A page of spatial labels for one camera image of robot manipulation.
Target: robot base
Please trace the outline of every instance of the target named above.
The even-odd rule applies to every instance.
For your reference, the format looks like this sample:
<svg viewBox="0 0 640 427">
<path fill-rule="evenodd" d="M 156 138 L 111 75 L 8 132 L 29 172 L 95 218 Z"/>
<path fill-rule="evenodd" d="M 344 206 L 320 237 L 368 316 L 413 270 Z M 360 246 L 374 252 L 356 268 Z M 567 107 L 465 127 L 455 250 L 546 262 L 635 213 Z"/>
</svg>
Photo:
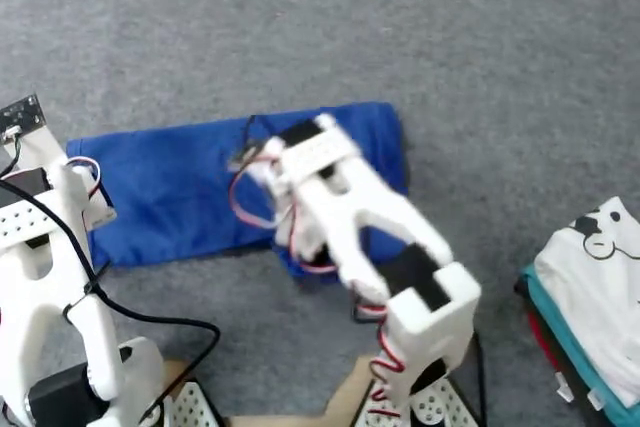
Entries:
<svg viewBox="0 0 640 427">
<path fill-rule="evenodd" d="M 478 427 L 479 424 L 469 407 L 462 400 L 454 386 L 447 379 L 441 379 L 421 390 L 411 398 L 412 416 L 417 424 L 409 419 L 369 413 L 370 409 L 393 411 L 388 400 L 376 402 L 371 393 L 380 388 L 378 382 L 371 382 L 367 395 L 362 402 L 351 427 Z"/>
<path fill-rule="evenodd" d="M 173 401 L 163 427 L 222 427 L 222 417 L 197 382 L 187 382 Z"/>
</svg>

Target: teal fabric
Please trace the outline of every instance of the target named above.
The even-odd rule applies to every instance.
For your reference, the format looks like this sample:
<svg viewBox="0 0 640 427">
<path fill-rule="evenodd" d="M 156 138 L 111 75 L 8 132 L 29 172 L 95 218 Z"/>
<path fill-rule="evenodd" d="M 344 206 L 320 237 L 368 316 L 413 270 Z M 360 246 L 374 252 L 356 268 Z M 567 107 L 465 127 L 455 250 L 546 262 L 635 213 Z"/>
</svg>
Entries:
<svg viewBox="0 0 640 427">
<path fill-rule="evenodd" d="M 580 343 L 573 336 L 571 329 L 569 329 L 569 326 L 564 321 L 560 310 L 558 310 L 558 307 L 556 307 L 556 304 L 542 286 L 533 265 L 527 267 L 523 275 L 529 286 L 529 296 L 531 300 L 551 328 L 553 335 L 555 335 L 563 350 L 571 359 L 578 374 L 584 383 L 591 389 L 595 389 L 600 398 L 604 400 L 604 412 L 607 418 L 616 427 L 640 426 L 640 404 L 631 409 L 625 408 L 614 393 L 611 392 L 609 387 L 607 387 L 607 384 L 600 378 L 600 375 L 598 375 L 591 365 L 584 350 L 582 350 Z"/>
</svg>

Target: cardboard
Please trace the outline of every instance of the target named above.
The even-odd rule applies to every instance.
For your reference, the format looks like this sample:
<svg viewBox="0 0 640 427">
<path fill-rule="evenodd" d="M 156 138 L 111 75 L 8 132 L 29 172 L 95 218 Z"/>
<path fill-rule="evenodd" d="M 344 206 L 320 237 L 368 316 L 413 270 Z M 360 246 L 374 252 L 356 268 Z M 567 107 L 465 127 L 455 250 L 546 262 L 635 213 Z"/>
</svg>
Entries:
<svg viewBox="0 0 640 427">
<path fill-rule="evenodd" d="M 321 416 L 256 415 L 225 419 L 229 427 L 349 427 L 371 382 L 368 356 L 358 358 L 353 371 L 327 404 Z M 184 362 L 165 362 L 167 379 L 174 379 L 184 369 Z"/>
</svg>

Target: white metal plate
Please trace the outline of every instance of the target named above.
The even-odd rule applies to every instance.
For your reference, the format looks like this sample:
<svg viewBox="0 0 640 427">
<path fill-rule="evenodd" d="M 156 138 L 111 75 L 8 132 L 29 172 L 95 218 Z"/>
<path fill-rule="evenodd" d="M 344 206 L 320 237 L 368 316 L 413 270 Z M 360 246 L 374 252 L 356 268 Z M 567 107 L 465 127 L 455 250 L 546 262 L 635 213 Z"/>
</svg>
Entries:
<svg viewBox="0 0 640 427">
<path fill-rule="evenodd" d="M 371 392 L 380 387 L 381 384 L 377 382 L 373 384 L 367 393 L 367 401 L 353 427 L 409 427 L 408 419 L 403 423 L 397 417 L 368 413 L 369 409 L 394 410 L 388 400 L 382 402 L 371 400 Z M 478 427 L 464 402 L 447 379 L 441 379 L 415 394 L 411 398 L 411 406 L 416 417 L 427 426 Z"/>
<path fill-rule="evenodd" d="M 173 403 L 174 427 L 222 427 L 197 382 L 187 382 Z"/>
<path fill-rule="evenodd" d="M 50 190 L 36 199 L 51 205 L 55 195 L 58 194 Z M 7 205 L 0 209 L 0 249 L 48 234 L 55 228 L 56 224 L 46 214 L 26 200 Z"/>
</svg>

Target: folded clothes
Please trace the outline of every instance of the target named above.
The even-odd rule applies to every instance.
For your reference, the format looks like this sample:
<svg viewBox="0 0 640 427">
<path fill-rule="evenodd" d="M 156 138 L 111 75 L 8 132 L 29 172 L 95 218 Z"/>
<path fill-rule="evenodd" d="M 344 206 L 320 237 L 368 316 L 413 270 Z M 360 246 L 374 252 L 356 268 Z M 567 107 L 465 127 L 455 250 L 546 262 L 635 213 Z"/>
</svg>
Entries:
<svg viewBox="0 0 640 427">
<path fill-rule="evenodd" d="M 636 404 L 634 407 L 626 408 L 600 377 L 580 342 L 571 332 L 562 313 L 540 282 L 534 266 L 527 267 L 523 276 L 527 281 L 529 297 L 536 310 L 553 332 L 582 381 L 598 393 L 598 397 L 604 403 L 603 411 L 609 421 L 616 427 L 637 427 L 640 425 L 640 405 Z"/>
<path fill-rule="evenodd" d="M 640 399 L 640 224 L 614 197 L 553 234 L 535 272 L 625 407 Z"/>
<path fill-rule="evenodd" d="M 336 117 L 378 173 L 406 194 L 400 120 L 387 103 L 269 114 L 252 124 L 252 137 L 268 137 L 293 124 L 327 112 Z M 134 267 L 269 246 L 273 231 L 242 223 L 232 212 L 228 186 L 229 159 L 243 144 L 246 118 L 198 125 L 123 132 L 73 140 L 69 156 L 84 155 L 101 166 L 104 186 L 118 218 L 89 234 L 91 255 L 99 265 Z M 266 127 L 275 132 L 267 132 Z M 266 196 L 257 186 L 238 185 L 236 199 L 244 208 L 268 216 Z M 385 260 L 397 253 L 395 242 L 371 242 L 370 256 Z M 299 273 L 288 253 L 278 250 L 292 273 Z"/>
</svg>

